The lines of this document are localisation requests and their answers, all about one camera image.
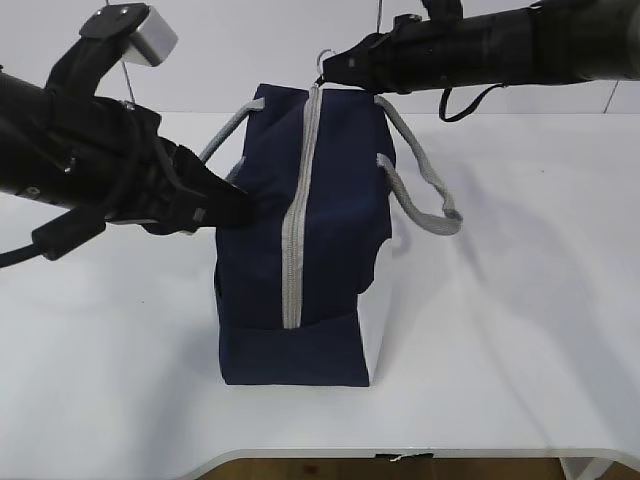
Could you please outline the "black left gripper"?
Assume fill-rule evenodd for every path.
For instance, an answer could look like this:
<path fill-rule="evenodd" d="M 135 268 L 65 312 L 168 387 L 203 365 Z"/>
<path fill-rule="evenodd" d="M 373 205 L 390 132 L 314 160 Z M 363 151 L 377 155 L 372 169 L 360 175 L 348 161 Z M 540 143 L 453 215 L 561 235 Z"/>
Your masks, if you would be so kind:
<path fill-rule="evenodd" d="M 160 137 L 158 114 L 103 98 L 60 109 L 52 99 L 29 109 L 29 197 L 65 211 L 32 231 L 30 257 L 58 260 L 108 224 L 167 235 L 253 222 L 249 195 Z"/>

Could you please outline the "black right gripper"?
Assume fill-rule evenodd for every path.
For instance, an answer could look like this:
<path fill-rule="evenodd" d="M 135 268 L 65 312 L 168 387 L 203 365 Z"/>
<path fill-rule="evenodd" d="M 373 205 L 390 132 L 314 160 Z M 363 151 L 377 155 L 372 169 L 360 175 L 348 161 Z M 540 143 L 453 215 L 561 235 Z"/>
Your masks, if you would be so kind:
<path fill-rule="evenodd" d="M 372 33 L 322 62 L 320 84 L 374 93 L 409 94 L 495 81 L 491 71 L 493 13 L 465 18 L 459 1 L 425 1 L 429 19 L 396 17 L 385 33 Z M 384 75 L 384 82 L 375 76 Z"/>

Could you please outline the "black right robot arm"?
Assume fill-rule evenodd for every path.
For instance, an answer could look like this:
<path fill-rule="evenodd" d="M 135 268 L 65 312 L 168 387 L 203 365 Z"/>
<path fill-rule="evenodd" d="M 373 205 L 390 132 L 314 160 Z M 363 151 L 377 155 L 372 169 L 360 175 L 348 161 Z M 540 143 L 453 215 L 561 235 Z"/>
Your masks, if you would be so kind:
<path fill-rule="evenodd" d="M 397 94 L 638 78 L 636 1 L 539 1 L 427 21 L 404 15 L 322 66 L 325 82 Z"/>

